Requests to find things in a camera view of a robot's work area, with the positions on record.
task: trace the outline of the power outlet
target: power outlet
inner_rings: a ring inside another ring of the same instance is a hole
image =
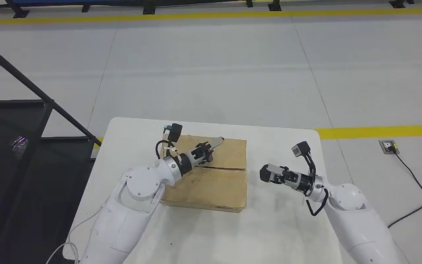
[[[391,147],[391,146],[393,146],[396,149],[397,154],[400,154],[400,152],[398,151],[397,144],[394,142],[394,140],[387,139],[387,140],[382,140],[378,142],[380,143],[381,149],[384,154],[394,154],[392,151],[388,150],[388,147]]]

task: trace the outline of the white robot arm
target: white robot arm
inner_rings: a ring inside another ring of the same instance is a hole
[[[288,167],[267,164],[260,170],[264,182],[285,184],[321,203],[313,216],[325,209],[327,217],[344,249],[358,264],[402,264],[390,231],[381,221],[361,190],[353,184],[333,186],[316,175],[309,145],[303,141],[292,148],[296,157],[303,156],[309,175],[292,172]]]
[[[103,204],[91,229],[81,264],[120,264],[136,246],[162,195],[196,165],[212,161],[224,138],[201,143],[192,151],[156,161],[155,167],[129,168]]]

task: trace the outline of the floor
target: floor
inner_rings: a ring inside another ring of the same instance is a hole
[[[306,129],[422,124],[417,15],[0,25],[0,35],[0,54],[99,137],[115,116]],[[36,98],[3,69],[0,83],[2,100]],[[80,133],[55,114],[44,135]],[[393,139],[422,180],[422,138]],[[332,183],[361,188],[385,223],[421,205],[422,191],[378,139],[322,147]],[[411,264],[422,259],[421,221],[422,211],[391,229]]]

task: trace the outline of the power cord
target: power cord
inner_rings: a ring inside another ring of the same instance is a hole
[[[413,176],[415,182],[418,184],[418,186],[422,189],[422,185],[419,183],[419,181],[417,180],[417,178],[415,177],[415,174],[413,174],[413,172],[410,170],[410,168],[406,165],[406,163],[404,163],[404,161],[397,155],[397,150],[394,146],[390,146],[387,148],[388,151],[391,151],[394,153],[394,155],[396,155],[396,157],[399,159],[399,161],[409,170],[410,174]],[[408,213],[407,215],[400,217],[399,219],[395,220],[394,222],[392,222],[391,224],[388,225],[388,228],[392,227],[393,225],[395,225],[396,223],[398,223],[399,221],[405,219],[408,216],[413,215],[414,213],[416,213],[417,211],[420,211],[422,209],[422,207],[419,207],[418,209],[411,211],[410,213]]]
[[[49,256],[49,258],[47,259],[47,262],[45,264],[48,264],[51,259],[53,258],[54,254],[61,248],[64,247],[65,245],[70,245],[73,255],[75,257],[75,262],[74,264],[78,264],[79,263],[79,253],[78,253],[78,248],[76,247],[76,245],[71,241],[71,234],[73,232],[73,230],[75,230],[78,226],[80,226],[81,224],[85,223],[86,221],[90,220],[91,218],[93,218],[94,216],[96,216],[100,211],[101,208],[103,208],[102,206],[98,209],[98,211],[96,211],[95,214],[93,214],[92,216],[90,216],[89,218],[83,220],[82,222],[80,222],[79,224],[77,224],[76,226],[74,226],[71,231],[69,232],[69,235],[67,236],[66,242],[61,244],[60,246],[58,246],[53,253]]]

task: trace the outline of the yellow stripe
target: yellow stripe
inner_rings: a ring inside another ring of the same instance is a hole
[[[186,13],[157,14],[135,16],[76,16],[76,17],[45,17],[45,18],[6,18],[0,19],[0,24],[57,24],[57,23],[91,23],[91,22],[130,22],[144,20],[179,20],[205,18],[256,18],[256,17],[342,17],[370,15],[422,15],[422,9],[356,9],[356,10],[325,10],[325,11],[248,11],[220,13]]]
[[[368,137],[422,137],[422,125],[391,127],[336,127],[315,129],[321,139],[362,139]]]

